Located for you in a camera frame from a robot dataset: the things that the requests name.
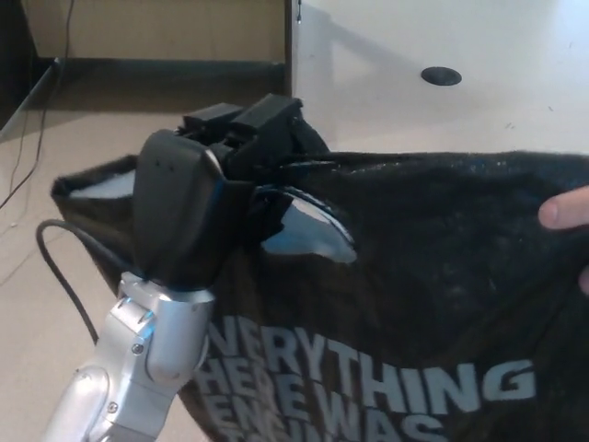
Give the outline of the person's bare hand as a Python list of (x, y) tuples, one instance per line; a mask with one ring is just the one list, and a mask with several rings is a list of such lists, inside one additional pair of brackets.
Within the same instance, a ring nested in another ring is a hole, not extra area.
[(588, 195), (588, 187), (583, 186), (549, 198), (538, 210), (540, 224), (552, 230), (587, 227), (589, 223)]

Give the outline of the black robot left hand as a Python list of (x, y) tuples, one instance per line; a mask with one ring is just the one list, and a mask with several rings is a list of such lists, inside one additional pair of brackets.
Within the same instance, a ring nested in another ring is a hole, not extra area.
[(148, 137), (133, 185), (139, 274), (180, 290), (210, 286), (231, 251), (264, 173), (295, 151), (300, 99), (269, 94), (243, 108), (219, 103)]

